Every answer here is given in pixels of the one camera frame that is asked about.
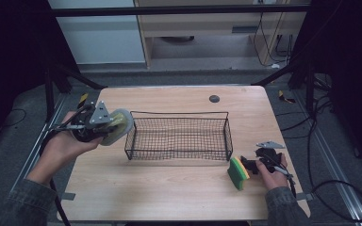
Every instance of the white wall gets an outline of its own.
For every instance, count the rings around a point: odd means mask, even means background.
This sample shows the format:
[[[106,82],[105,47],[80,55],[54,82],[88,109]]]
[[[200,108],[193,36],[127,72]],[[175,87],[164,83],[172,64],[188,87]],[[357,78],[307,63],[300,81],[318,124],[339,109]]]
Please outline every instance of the white wall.
[[[52,8],[134,7],[133,0],[49,0]],[[77,64],[144,63],[136,16],[58,17]]]

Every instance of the gray sleeve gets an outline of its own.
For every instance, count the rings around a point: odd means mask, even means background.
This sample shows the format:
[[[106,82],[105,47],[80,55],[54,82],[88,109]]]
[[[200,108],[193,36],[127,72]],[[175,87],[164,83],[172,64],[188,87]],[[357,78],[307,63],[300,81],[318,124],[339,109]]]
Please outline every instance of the gray sleeve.
[[[22,180],[0,207],[0,225],[46,225],[57,193],[47,186]]]
[[[269,226],[311,225],[304,210],[288,187],[277,187],[266,194]]]

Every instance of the hand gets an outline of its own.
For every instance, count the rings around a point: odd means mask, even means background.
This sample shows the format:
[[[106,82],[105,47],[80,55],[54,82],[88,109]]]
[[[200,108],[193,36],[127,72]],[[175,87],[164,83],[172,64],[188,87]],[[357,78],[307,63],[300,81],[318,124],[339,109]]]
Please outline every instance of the hand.
[[[68,120],[74,112],[67,113],[63,121]],[[46,144],[40,160],[26,177],[28,180],[48,185],[53,175],[65,167],[79,155],[96,149],[102,137],[90,142],[80,142],[73,137],[70,131],[62,131],[52,137]]]
[[[281,155],[281,164],[285,167],[287,166],[287,160],[286,160],[284,154]],[[270,173],[267,170],[266,166],[258,160],[256,160],[256,165],[257,165],[258,170],[261,173],[261,176],[263,177],[264,185],[266,186],[266,188],[268,190],[272,190],[279,186],[288,187],[287,177],[284,174],[282,174],[279,171]]]

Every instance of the metal mesh basket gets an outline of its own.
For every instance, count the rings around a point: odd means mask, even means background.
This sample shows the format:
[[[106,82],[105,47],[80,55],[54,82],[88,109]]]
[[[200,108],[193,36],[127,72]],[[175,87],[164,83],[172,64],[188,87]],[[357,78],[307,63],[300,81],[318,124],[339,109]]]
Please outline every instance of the metal mesh basket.
[[[128,159],[203,158],[230,160],[233,152],[228,112],[131,112]]]

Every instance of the black horizontal bar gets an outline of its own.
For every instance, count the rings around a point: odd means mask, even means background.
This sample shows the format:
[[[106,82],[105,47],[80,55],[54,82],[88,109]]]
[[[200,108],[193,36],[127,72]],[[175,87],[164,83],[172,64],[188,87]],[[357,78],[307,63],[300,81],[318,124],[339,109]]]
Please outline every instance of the black horizontal bar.
[[[125,16],[159,14],[198,13],[248,13],[248,12],[299,12],[309,11],[310,4],[293,5],[226,5],[226,6],[180,6],[180,7],[136,7],[136,8],[55,8],[32,10],[27,14],[50,15],[55,17]]]

